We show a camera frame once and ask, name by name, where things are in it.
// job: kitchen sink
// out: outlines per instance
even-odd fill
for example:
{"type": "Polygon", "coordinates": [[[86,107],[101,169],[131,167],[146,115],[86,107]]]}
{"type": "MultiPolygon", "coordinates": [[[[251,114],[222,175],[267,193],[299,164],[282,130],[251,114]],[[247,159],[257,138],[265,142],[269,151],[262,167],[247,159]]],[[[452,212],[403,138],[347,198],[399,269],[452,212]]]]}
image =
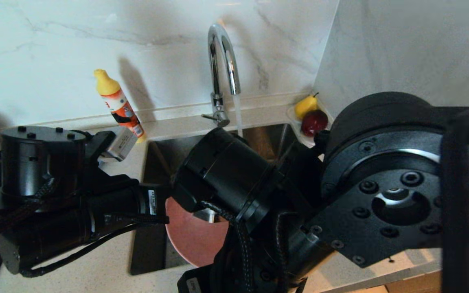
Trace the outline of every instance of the kitchen sink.
{"type": "MultiPolygon", "coordinates": [[[[290,144],[297,141],[289,124],[246,128],[242,133],[248,145],[269,162],[279,158],[290,144]]],[[[179,166],[203,137],[204,135],[151,141],[147,147],[143,182],[170,184],[179,166]]],[[[188,262],[178,254],[169,241],[164,226],[137,230],[132,256],[132,274],[136,274],[133,273],[134,267],[136,271],[149,272],[187,264],[188,262]]]]}

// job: countertop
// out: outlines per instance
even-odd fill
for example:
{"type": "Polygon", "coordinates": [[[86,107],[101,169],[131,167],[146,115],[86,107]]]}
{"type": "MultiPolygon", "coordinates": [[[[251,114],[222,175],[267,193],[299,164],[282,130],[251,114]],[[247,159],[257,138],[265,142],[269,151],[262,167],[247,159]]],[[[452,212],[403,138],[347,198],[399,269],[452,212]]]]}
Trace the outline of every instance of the countertop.
{"type": "MultiPolygon", "coordinates": [[[[286,115],[290,105],[242,111],[244,128],[290,122],[286,115]]],[[[235,114],[226,130],[236,128],[235,114]]],[[[120,163],[106,163],[104,171],[110,175],[127,174],[139,181],[143,178],[149,141],[205,134],[214,125],[199,116],[143,123],[149,139],[136,144],[128,157],[120,163]]],[[[12,275],[0,269],[0,293],[167,293],[177,292],[177,280],[192,265],[173,267],[143,275],[131,276],[128,268],[134,232],[120,235],[79,260],[39,278],[12,275]]],[[[439,249],[407,250],[366,269],[360,269],[341,254],[335,254],[309,278],[305,293],[320,291],[346,292],[393,282],[417,274],[439,269],[439,249]]]]}

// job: pink bowl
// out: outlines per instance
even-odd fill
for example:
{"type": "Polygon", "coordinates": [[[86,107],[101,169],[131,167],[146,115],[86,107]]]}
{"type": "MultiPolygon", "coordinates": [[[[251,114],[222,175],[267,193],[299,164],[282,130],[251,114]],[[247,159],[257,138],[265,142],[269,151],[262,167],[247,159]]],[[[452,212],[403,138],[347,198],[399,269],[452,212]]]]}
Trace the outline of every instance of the pink bowl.
{"type": "Polygon", "coordinates": [[[166,200],[166,214],[169,216],[166,232],[177,252],[195,267],[212,264],[224,244],[229,223],[198,219],[173,198],[166,200]]]}

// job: white marble backsplash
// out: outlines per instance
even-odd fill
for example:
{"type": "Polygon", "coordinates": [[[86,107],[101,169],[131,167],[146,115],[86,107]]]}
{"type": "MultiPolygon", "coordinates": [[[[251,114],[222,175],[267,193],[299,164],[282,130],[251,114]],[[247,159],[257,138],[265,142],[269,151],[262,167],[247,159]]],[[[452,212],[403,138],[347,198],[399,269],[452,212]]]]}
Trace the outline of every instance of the white marble backsplash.
{"type": "Polygon", "coordinates": [[[469,105],[469,1],[341,0],[314,90],[334,116],[381,91],[469,105]]]}
{"type": "Polygon", "coordinates": [[[310,90],[338,0],[0,0],[0,127],[107,114],[93,70],[137,111],[206,103],[207,31],[226,26],[242,98],[310,90]]]}

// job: chrome faucet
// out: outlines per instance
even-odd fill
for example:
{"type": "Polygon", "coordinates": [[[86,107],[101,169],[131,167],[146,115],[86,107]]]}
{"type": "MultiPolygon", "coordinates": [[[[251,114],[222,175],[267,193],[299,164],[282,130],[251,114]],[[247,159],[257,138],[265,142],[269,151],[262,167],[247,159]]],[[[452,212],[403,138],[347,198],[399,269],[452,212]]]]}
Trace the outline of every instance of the chrome faucet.
{"type": "Polygon", "coordinates": [[[225,127],[229,124],[229,117],[224,106],[224,94],[220,91],[220,81],[218,76],[218,55],[217,47],[223,52],[227,74],[229,75],[229,85],[231,94],[240,93],[240,80],[238,78],[238,67],[236,66],[235,53],[231,40],[226,30],[220,24],[213,24],[209,28],[207,35],[207,45],[209,47],[209,63],[211,65],[211,78],[213,79],[213,92],[211,93],[211,102],[213,104],[213,115],[202,115],[203,118],[212,119],[219,127],[225,127]]]}

